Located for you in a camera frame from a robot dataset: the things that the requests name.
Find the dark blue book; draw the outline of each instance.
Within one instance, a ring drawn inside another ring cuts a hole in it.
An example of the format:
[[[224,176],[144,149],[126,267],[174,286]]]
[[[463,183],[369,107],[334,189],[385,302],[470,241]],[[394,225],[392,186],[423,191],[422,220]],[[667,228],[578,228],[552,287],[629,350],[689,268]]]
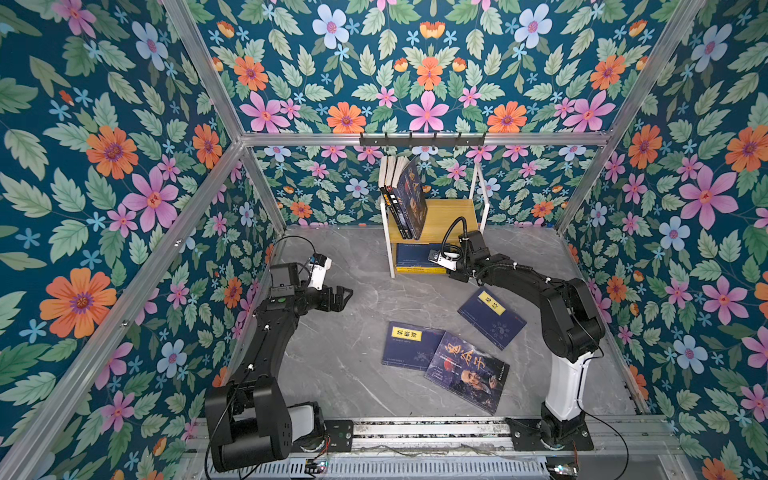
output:
[[[527,323],[485,287],[469,297],[458,312],[501,350]]]
[[[445,330],[389,322],[382,364],[425,372],[443,334]]]
[[[425,376],[494,415],[509,365],[446,332]]]

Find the teal wallpaper background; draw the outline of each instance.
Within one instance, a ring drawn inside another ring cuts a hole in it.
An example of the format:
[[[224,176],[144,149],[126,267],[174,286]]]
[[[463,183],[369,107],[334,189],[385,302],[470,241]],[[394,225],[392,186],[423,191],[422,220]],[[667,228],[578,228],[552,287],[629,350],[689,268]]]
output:
[[[247,130],[554,132],[607,128],[676,4],[223,0],[192,12]],[[643,111],[656,113],[656,100]],[[381,222],[369,188],[381,151],[339,155],[328,145],[273,155],[282,147],[257,152],[287,223]],[[551,225],[594,151],[401,153],[421,157],[437,198],[467,197],[473,162],[482,161],[489,222]],[[369,192],[354,197],[359,182]]]
[[[568,232],[707,480],[768,475],[767,3],[707,3]]]
[[[5,2],[0,65],[2,456],[229,140],[155,0]],[[244,175],[213,199],[38,478],[172,476],[273,236]]]

